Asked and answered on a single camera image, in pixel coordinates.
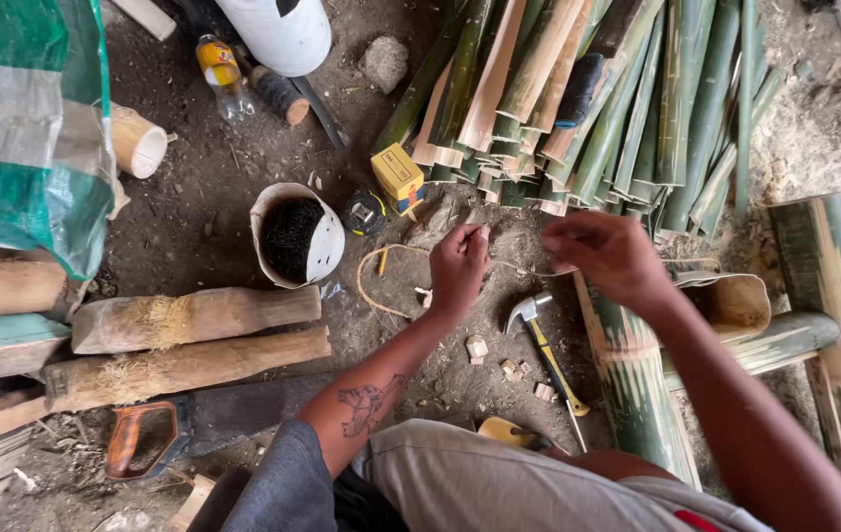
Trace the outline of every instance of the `hand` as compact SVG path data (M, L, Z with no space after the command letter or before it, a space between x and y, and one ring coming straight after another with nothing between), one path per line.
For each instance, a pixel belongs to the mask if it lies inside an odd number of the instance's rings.
M431 310L459 321L473 306L489 265L487 225L457 225L430 254Z
M552 268L578 268L605 296L641 316L674 293L673 283L636 220L581 211L549 224Z

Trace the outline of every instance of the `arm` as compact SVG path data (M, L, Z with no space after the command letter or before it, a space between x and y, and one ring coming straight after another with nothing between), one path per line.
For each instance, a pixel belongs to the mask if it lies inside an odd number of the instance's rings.
M489 263L488 237L486 226L460 225L438 243L430 256L431 308L299 412L298 418L319 435L322 458L332 478L365 445L371 428L385 416L407 381L473 305Z
M719 344L629 218L591 211L550 224L556 270L578 267L637 312L673 357L736 502L780 531L841 531L841 475L769 390Z

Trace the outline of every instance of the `wooden handle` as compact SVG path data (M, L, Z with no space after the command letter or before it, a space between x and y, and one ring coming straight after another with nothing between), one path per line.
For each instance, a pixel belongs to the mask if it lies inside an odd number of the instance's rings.
M572 387L565 381L565 376L558 367L555 355L552 354L552 347L548 345L545 334L539 329L539 322L534 319L529 320L529 330L532 331L532 336L536 339L536 343L539 344L539 350L543 354L542 359L543 363L545 363L545 369L548 371L549 377L552 378L552 383L555 384L556 391L563 398L568 398L569 403L572 405L572 416L582 417L588 414L591 408L575 396L575 393L572 392Z
M153 410L168 410L174 419L174 429L168 441L162 445L162 452L158 453L144 468L131 470L132 456L138 447L138 436L142 429L142 416ZM175 405L167 401L156 401L138 406L112 409L118 417L115 420L115 432L108 441L106 456L106 476L112 480L130 480L147 475L151 469L164 457L171 444L178 439L178 416Z

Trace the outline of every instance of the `person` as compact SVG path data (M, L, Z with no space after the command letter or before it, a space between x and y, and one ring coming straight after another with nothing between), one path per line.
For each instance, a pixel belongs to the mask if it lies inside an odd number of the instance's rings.
M226 531L841 531L840 472L719 345L629 218L582 211L549 224L553 268L579 268L650 324L742 507L616 451L546 455L420 419L371 434L473 304L488 233L460 225L438 243L431 308L285 422Z

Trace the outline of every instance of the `plastic sack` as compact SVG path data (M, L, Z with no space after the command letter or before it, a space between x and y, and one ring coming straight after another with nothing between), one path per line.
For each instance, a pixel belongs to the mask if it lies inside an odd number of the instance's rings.
M0 0L0 247L45 248L81 279L119 187L104 37L98 0Z

